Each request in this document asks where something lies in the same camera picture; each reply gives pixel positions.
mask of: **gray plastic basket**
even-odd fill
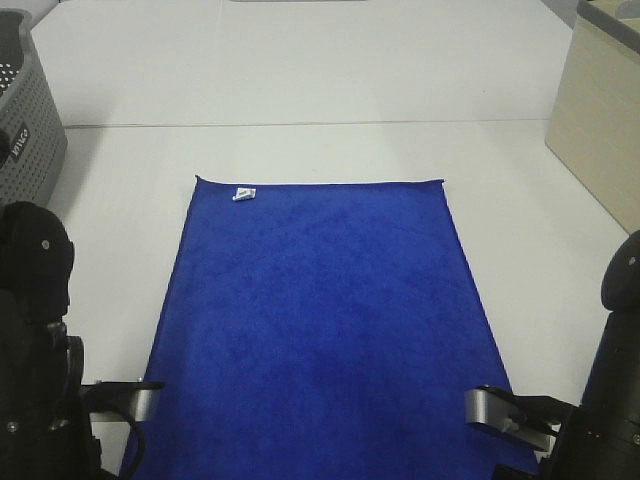
[[[0,205],[45,205],[67,138],[21,10],[0,9]]]

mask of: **small white label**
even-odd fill
[[[252,198],[256,198],[255,188],[238,187],[236,194],[233,196],[233,201],[240,202],[242,200],[251,200]]]

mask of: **cable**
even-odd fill
[[[131,480],[133,478],[133,475],[136,473],[136,470],[138,470],[140,463],[142,463],[142,458],[144,457],[144,453],[147,448],[147,442],[144,438],[144,432],[142,431],[142,428],[140,428],[140,425],[138,425],[138,422],[136,422],[135,418],[133,418],[133,416],[129,412],[124,411],[120,407],[111,403],[101,403],[100,409],[103,411],[115,413],[116,415],[122,417],[123,420],[125,420],[129,424],[131,429],[136,434],[136,440],[138,443],[136,454],[133,457],[131,465],[129,465],[124,473],[120,477],[118,477],[120,480]]]

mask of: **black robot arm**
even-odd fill
[[[81,385],[84,348],[67,335],[74,248],[60,220],[28,202],[0,209],[0,478],[111,480],[91,416],[115,414],[137,425],[163,387],[153,382]]]
[[[601,296],[611,313],[580,406],[487,386],[466,393],[472,426],[539,451],[555,437],[539,472],[498,465],[493,480],[640,478],[640,231],[613,256]]]

